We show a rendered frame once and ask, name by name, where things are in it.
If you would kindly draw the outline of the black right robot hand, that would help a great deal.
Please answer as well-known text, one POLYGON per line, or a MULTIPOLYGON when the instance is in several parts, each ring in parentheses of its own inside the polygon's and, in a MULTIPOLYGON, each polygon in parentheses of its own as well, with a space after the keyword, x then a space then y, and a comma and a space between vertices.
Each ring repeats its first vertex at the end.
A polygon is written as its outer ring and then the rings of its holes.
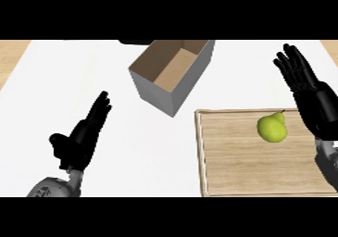
POLYGON ((283 44, 273 64, 292 92, 302 122, 312 136, 338 141, 338 95, 314 75, 309 63, 293 45, 283 44))

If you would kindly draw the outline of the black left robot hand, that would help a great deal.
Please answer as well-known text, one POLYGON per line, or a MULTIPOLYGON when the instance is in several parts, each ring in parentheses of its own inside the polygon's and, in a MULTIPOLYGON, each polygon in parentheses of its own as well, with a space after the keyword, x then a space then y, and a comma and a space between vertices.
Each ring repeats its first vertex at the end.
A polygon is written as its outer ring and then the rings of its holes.
POLYGON ((53 133, 48 142, 53 156, 60 160, 59 169, 84 171, 93 157, 100 130, 106 120, 109 105, 107 92, 101 91, 87 116, 81 119, 68 136, 53 133))

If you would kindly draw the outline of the green pear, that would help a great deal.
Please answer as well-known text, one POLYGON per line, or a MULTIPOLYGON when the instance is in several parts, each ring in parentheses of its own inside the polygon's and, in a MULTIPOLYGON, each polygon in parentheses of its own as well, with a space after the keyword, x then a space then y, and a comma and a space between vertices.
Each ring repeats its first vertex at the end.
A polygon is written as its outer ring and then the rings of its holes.
POLYGON ((256 121, 256 133, 268 143, 278 143, 287 136, 284 116, 281 112, 274 112, 256 121))

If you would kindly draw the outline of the pale wooden tray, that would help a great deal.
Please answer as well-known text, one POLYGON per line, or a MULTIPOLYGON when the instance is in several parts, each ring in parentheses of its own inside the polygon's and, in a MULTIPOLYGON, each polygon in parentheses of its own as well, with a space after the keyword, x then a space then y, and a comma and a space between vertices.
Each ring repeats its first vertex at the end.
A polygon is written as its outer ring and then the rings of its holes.
POLYGON ((194 122, 202 196, 336 194, 314 164, 314 139, 293 108, 199 109, 194 122), (255 123, 274 112, 284 116, 287 136, 268 143, 255 123))

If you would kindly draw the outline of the open cardboard box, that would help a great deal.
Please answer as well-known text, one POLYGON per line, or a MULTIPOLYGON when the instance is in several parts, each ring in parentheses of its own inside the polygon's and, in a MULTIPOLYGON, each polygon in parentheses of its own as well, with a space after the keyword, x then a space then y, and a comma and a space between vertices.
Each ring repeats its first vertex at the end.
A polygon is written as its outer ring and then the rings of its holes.
POLYGON ((214 40, 156 40, 128 67, 140 99, 172 117, 212 57, 214 40))

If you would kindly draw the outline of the dark object cut off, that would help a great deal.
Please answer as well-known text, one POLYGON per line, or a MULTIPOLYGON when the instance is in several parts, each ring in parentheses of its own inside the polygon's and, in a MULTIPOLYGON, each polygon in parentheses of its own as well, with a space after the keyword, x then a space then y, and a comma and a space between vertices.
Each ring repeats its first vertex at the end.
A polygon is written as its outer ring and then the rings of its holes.
POLYGON ((153 40, 118 40, 121 44, 149 45, 153 40))

